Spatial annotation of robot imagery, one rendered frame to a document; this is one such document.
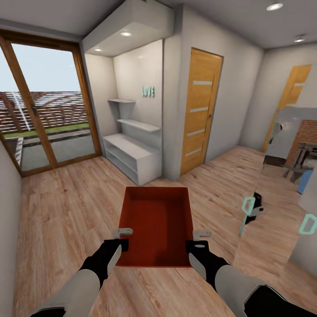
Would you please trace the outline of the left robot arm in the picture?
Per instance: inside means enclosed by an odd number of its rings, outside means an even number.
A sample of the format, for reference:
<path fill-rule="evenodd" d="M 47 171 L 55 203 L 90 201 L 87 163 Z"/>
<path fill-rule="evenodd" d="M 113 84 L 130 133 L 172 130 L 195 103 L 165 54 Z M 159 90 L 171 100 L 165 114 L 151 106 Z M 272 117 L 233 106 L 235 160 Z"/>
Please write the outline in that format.
<path fill-rule="evenodd" d="M 129 239 L 120 239 L 120 236 L 132 233 L 129 228 L 114 229 L 114 237 L 104 240 L 100 249 L 86 258 L 80 270 L 29 317 L 88 317 L 104 280 L 121 253 L 129 249 Z"/>

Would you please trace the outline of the storage box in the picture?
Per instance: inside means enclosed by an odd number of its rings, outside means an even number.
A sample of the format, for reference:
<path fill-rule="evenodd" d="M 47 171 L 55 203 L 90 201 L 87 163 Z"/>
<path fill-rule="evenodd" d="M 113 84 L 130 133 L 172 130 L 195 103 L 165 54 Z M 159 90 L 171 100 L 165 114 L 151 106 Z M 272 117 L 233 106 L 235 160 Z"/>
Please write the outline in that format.
<path fill-rule="evenodd" d="M 132 235 L 116 266 L 191 268 L 186 240 L 193 240 L 187 187 L 126 187 L 119 229 Z"/>

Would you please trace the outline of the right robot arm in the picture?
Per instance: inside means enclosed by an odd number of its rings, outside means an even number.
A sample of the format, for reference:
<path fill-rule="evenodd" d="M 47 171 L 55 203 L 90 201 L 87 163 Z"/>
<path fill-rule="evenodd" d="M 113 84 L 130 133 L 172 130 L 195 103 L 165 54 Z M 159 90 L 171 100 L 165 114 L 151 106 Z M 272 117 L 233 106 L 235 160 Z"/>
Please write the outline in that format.
<path fill-rule="evenodd" d="M 243 273 L 224 258 L 209 251 L 208 230 L 193 230 L 186 240 L 186 253 L 192 267 L 220 295 L 235 317 L 317 317 L 292 304 L 276 287 Z"/>

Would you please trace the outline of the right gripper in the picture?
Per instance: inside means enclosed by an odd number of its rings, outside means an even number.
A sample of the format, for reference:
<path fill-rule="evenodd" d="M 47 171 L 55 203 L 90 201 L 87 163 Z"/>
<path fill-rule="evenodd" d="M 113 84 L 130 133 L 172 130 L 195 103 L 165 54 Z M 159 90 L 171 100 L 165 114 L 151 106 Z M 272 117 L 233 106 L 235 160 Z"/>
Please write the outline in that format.
<path fill-rule="evenodd" d="M 209 250 L 209 245 L 207 241 L 201 240 L 201 241 L 193 241 L 193 240 L 186 240 L 185 246 L 186 246 L 186 253 L 189 254 L 192 251 L 192 247 L 194 244 L 203 244 L 206 246 L 206 249 Z"/>

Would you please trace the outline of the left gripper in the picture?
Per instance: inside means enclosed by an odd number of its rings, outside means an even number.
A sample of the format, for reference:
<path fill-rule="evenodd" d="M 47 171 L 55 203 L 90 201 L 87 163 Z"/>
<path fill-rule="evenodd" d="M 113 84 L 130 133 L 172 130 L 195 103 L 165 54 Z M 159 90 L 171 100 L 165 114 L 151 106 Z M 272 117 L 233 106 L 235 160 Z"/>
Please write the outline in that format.
<path fill-rule="evenodd" d="M 128 251 L 129 249 L 129 239 L 117 239 L 117 241 L 121 244 L 122 252 Z"/>

